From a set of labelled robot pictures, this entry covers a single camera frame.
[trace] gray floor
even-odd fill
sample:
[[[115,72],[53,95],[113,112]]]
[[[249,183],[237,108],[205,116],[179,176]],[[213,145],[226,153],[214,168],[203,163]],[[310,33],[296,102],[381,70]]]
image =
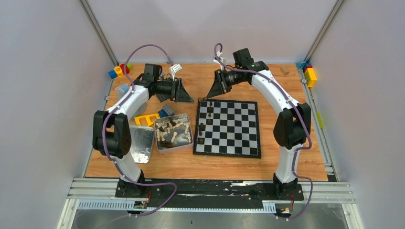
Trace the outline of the gray floor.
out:
[[[297,214],[303,205],[295,204]],[[81,210],[78,212],[79,229],[97,229],[110,220],[125,215],[124,211]],[[311,204],[298,219],[289,222],[276,220],[274,215],[247,213],[192,213],[156,212],[150,216],[124,218],[103,229],[347,229],[340,204]]]

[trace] white wall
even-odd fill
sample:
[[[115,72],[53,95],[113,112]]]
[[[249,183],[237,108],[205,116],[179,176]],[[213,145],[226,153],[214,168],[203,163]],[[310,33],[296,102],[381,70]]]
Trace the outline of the white wall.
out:
[[[302,61],[335,0],[89,0],[118,61],[147,43],[177,62],[211,62],[222,42],[232,53],[249,48],[255,60]],[[133,62],[165,62],[153,48]]]
[[[312,59],[334,164],[365,228],[404,228],[405,1],[348,0]]]
[[[0,3],[0,228],[55,228],[112,69],[80,4]]]

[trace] chessboard border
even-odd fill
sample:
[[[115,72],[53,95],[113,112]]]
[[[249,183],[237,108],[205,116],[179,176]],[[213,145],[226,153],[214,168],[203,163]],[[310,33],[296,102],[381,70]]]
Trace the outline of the chessboard border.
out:
[[[247,103],[247,104],[255,104],[255,112],[257,115],[256,117],[256,132],[257,132],[257,155],[244,155],[244,154],[220,154],[220,153],[206,153],[206,152],[197,152],[197,144],[198,144],[198,123],[200,120],[200,107],[201,107],[201,102],[232,102],[232,103]],[[233,156],[233,157],[241,157],[241,158],[256,158],[256,159],[261,159],[262,154],[261,154],[261,144],[260,144],[260,128],[259,128],[259,110],[258,110],[258,105],[256,101],[241,101],[241,100],[224,100],[224,99],[207,99],[207,100],[198,100],[197,104],[197,114],[196,114],[196,120],[195,120],[195,130],[194,130],[194,144],[192,147],[192,154],[194,155],[208,155],[208,156]]]

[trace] wooden table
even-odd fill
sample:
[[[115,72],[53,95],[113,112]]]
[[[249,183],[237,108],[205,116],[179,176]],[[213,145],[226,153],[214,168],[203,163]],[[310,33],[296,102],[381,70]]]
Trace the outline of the wooden table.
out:
[[[134,64],[129,74],[135,79],[143,72],[144,64]],[[162,64],[163,71],[169,72],[169,65]],[[289,74],[283,75],[280,68],[289,69]],[[205,97],[214,79],[217,64],[182,64],[176,77],[183,79],[184,87],[196,101],[194,104],[174,103],[165,101],[160,103],[154,96],[148,101],[145,115],[157,113],[163,105],[169,104],[176,114],[186,113],[191,120],[191,128],[195,130],[198,98]],[[301,103],[305,102],[305,95],[301,87],[298,72],[294,64],[270,64],[269,68],[276,80],[284,89]],[[113,82],[107,107],[117,102],[117,86],[128,83],[126,77],[116,78]],[[138,164],[145,177],[150,178],[194,178],[194,179],[243,179],[243,180],[272,180],[278,165],[278,144],[273,137],[273,127],[277,115],[264,96],[248,83],[233,86],[230,93],[213,99],[257,101],[259,110],[259,124],[261,137],[262,158],[240,158],[229,156],[201,156],[193,155],[192,149],[161,155],[154,146],[150,161]],[[318,142],[311,128],[313,147],[302,151],[299,157],[297,172],[299,175],[311,177],[313,180],[327,180],[325,167],[318,147]],[[93,151],[86,172],[87,177],[118,177],[118,172],[111,162],[98,151]]]

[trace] yellow box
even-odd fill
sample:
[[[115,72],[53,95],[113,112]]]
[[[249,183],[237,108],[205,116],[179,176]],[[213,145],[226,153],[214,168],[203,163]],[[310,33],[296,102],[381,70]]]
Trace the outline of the yellow box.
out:
[[[148,115],[138,116],[138,117],[135,117],[135,123],[137,125],[141,125],[140,120],[142,118],[144,118],[146,120],[147,125],[151,126],[155,123],[155,121],[152,121],[150,119],[151,117],[155,117],[155,119],[158,119],[158,118],[160,118],[160,115],[159,114],[148,114]]]
[[[307,79],[307,81],[308,81],[308,87],[313,87],[317,81],[314,69],[307,68],[304,75],[305,75],[305,79]]]
[[[115,73],[117,74],[118,77],[123,77],[124,76],[124,72],[122,71],[120,66],[117,66],[114,68]]]

